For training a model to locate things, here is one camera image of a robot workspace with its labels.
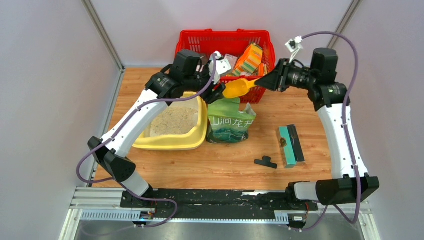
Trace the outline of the yellow plastic scoop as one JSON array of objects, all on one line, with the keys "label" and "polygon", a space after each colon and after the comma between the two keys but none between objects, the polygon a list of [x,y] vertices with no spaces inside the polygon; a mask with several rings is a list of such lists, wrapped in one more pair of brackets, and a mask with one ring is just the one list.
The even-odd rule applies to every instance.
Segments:
[{"label": "yellow plastic scoop", "polygon": [[238,78],[232,81],[221,81],[220,83],[224,86],[222,95],[225,99],[234,99],[247,95],[252,89],[260,88],[257,85],[256,79]]}]

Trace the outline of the green litter bag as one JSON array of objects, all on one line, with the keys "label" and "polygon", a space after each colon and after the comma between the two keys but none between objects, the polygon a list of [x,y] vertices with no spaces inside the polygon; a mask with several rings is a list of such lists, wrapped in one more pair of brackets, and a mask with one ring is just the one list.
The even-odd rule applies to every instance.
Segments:
[{"label": "green litter bag", "polygon": [[206,141],[212,144],[236,144],[249,138],[249,128],[257,114],[250,103],[240,110],[240,98],[223,98],[207,108]]}]

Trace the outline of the black bag clip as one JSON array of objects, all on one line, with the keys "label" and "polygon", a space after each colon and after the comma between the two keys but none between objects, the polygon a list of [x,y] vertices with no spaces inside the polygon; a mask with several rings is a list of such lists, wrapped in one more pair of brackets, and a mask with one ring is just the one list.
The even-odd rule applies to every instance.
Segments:
[{"label": "black bag clip", "polygon": [[262,159],[255,159],[254,164],[272,169],[277,169],[278,165],[276,163],[273,163],[271,160],[271,157],[264,155]]}]

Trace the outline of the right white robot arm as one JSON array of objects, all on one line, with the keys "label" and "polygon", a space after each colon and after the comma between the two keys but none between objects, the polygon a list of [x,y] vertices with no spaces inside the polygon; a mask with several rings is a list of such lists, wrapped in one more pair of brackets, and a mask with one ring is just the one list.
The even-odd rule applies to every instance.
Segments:
[{"label": "right white robot arm", "polygon": [[309,67],[298,67],[283,58],[255,82],[273,92],[284,92],[289,87],[307,90],[326,134],[332,178],[290,183],[285,203],[293,210],[305,201],[324,206],[361,203],[380,187],[378,177],[369,175],[361,158],[352,127],[348,89],[336,82],[337,63],[334,49],[316,48]]}]

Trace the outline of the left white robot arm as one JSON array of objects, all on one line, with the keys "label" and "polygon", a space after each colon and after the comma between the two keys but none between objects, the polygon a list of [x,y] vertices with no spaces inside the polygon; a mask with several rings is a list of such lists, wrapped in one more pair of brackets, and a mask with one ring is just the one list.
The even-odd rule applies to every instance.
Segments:
[{"label": "left white robot arm", "polygon": [[137,172],[136,164],[128,159],[131,147],[149,124],[174,102],[185,102],[201,97],[207,104],[223,97],[225,87],[219,83],[232,66],[215,51],[206,64],[199,53],[180,50],[173,63],[154,74],[145,84],[136,103],[107,133],[88,141],[88,157],[106,170],[111,178],[133,195],[140,207],[153,201],[151,187]]}]

